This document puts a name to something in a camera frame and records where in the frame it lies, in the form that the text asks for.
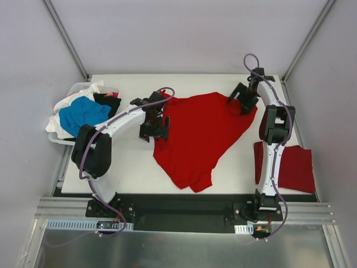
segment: blue cloth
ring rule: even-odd
[[[60,109],[60,124],[65,131],[77,138],[81,126],[103,123],[108,120],[110,110],[108,105],[100,105],[87,97],[79,97],[71,106]]]

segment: black cloth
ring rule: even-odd
[[[105,97],[105,93],[104,94],[99,94],[99,93],[94,93],[93,97],[94,97],[94,101],[101,104],[101,105],[108,105],[110,106],[112,109],[110,110],[110,112],[108,113],[108,117],[112,118],[113,116],[115,116],[119,106],[120,106],[120,102],[122,101],[122,99],[119,98],[114,98],[111,96]]]

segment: folded red cloth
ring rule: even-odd
[[[263,142],[254,144],[255,183],[260,181],[263,165]],[[315,192],[315,181],[312,173],[311,150],[299,145],[285,147],[280,162],[278,186],[305,193]]]

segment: red cloth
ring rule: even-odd
[[[168,101],[168,140],[155,140],[153,156],[180,189],[200,192],[211,186],[219,158],[252,124],[256,108],[241,116],[239,102],[227,101],[217,92]]]
[[[263,142],[254,144],[255,183],[260,181],[263,165]],[[278,187],[313,194],[315,181],[312,173],[311,150],[299,145],[285,147],[280,162]]]

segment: white cloth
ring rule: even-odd
[[[91,101],[94,101],[93,93],[100,93],[100,91],[103,89],[103,85],[103,81],[98,81],[90,85],[88,89],[80,90],[79,92],[68,96],[60,102],[57,102],[54,108],[54,112],[56,114],[54,116],[50,116],[50,121],[47,124],[45,130],[47,132],[56,132],[57,137],[61,140],[64,140],[65,138],[74,138],[71,134],[69,134],[61,127],[59,110],[70,106],[72,102],[79,97],[87,97]]]

